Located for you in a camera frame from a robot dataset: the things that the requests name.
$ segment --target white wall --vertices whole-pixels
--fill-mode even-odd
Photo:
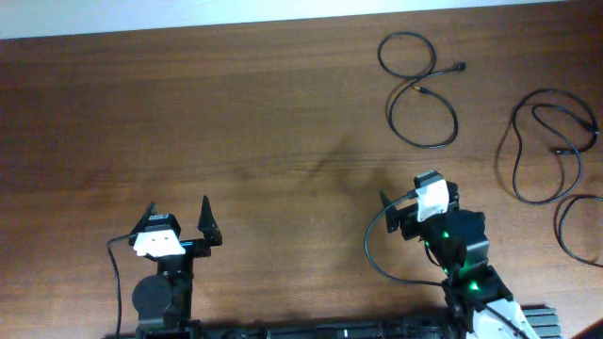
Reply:
[[[0,39],[553,0],[0,0]]]

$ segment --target wood surface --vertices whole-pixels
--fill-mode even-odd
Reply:
[[[177,216],[182,238],[198,236],[203,195],[224,237],[195,262],[193,315],[207,323],[443,306],[437,288],[381,277],[362,249],[379,190],[402,194],[430,169],[459,184],[462,207],[485,213],[491,263],[516,298],[557,308],[564,335],[574,335],[603,315],[603,270],[562,252],[556,203],[530,206],[510,193],[514,134],[497,149],[513,106],[533,89],[570,90],[603,121],[602,12],[601,2],[570,2],[0,41],[0,337],[113,332],[105,242],[129,233],[150,201]],[[385,121],[399,80],[376,49],[399,30],[431,40],[436,69],[467,63],[421,83],[458,113],[460,134],[445,149],[413,148]],[[393,42],[384,56],[406,73],[428,60],[413,40]],[[446,109],[416,92],[396,114],[417,141],[451,131]],[[559,113],[545,115],[577,143],[588,139]],[[553,193],[560,163],[569,185],[575,158],[556,161],[547,150],[560,141],[528,110],[518,123],[525,195]],[[602,154],[599,141],[583,155],[575,193],[603,193]],[[601,252],[602,210],[581,202],[566,221],[577,253]],[[444,278],[421,245],[384,225],[371,248],[394,275]],[[132,331],[132,290],[155,265],[126,244],[115,253],[122,328]]]

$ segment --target brown tabletop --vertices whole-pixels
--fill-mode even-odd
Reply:
[[[490,261],[519,302],[557,308],[564,335],[581,331],[603,315],[603,270],[561,250],[556,203],[530,206],[510,193],[513,132],[498,156],[497,148],[513,106],[533,89],[570,90],[603,121],[602,12],[601,3],[574,2],[0,41],[0,337],[113,332],[105,242],[129,233],[150,201],[178,217],[181,238],[196,237],[203,195],[224,245],[195,262],[194,317],[374,318],[444,306],[438,288],[377,274],[362,249],[379,190],[402,194],[430,169],[459,184],[463,208],[485,213]],[[458,113],[459,136],[445,149],[411,147],[385,120],[399,80],[376,49],[399,30],[431,40],[436,69],[466,61],[463,73],[421,83]],[[429,59],[410,39],[384,56],[406,73]],[[564,115],[543,116],[575,142],[588,140]],[[395,122],[420,142],[452,129],[441,104],[412,91]],[[552,194],[560,163],[571,184],[576,158],[558,163],[548,151],[562,141],[528,110],[518,124],[524,194]],[[602,154],[599,142],[583,155],[575,193],[603,192]],[[579,202],[571,212],[566,241],[575,252],[600,255],[602,211]],[[384,224],[371,248],[394,275],[444,278],[420,244]],[[132,331],[132,290],[155,264],[126,244],[115,252],[122,328]]]

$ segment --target wooden table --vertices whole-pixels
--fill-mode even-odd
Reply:
[[[210,197],[224,246],[195,262],[193,315],[215,323],[402,315],[444,305],[433,287],[396,285],[368,264],[362,239],[378,192],[412,188],[437,169],[459,184],[462,207],[483,211],[490,260],[522,304],[556,307],[565,335],[603,314],[603,271],[566,256],[553,233],[556,203],[530,206],[511,191],[517,141],[511,110],[533,89],[570,90],[603,121],[601,3],[558,3],[235,24],[0,41],[0,337],[98,338],[114,331],[115,282],[105,242],[129,233],[150,201],[173,213],[182,238]],[[384,106],[399,80],[376,58],[388,33],[432,41],[423,81],[448,98],[457,140],[420,150],[389,130]],[[418,42],[394,42],[387,60],[407,73],[427,63]],[[576,142],[588,134],[558,113],[547,121]],[[437,101],[404,94],[396,122],[418,141],[443,139]],[[552,193],[560,142],[528,111],[520,185]],[[601,142],[586,153],[576,193],[603,191]],[[576,160],[562,159],[565,183]],[[602,209],[584,202],[566,224],[581,254],[600,251]],[[421,245],[374,234],[389,272],[440,281]],[[155,272],[125,244],[122,328],[130,296]]]

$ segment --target white plastic part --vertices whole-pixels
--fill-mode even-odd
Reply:
[[[433,184],[419,187],[415,190],[418,210],[416,220],[422,222],[425,219],[436,214],[446,213],[448,211],[448,187],[446,180],[438,180]]]
[[[137,256],[149,254],[154,258],[186,252],[173,230],[139,233],[134,243],[134,250]]]
[[[518,329],[524,332],[529,339],[539,339],[538,334],[536,334],[536,331],[532,328],[516,301],[499,299],[489,302],[488,306],[509,319]],[[465,339],[521,338],[520,336],[513,334],[513,329],[511,327],[502,322],[496,315],[485,309],[473,314],[473,331],[474,332],[472,333],[468,333]]]

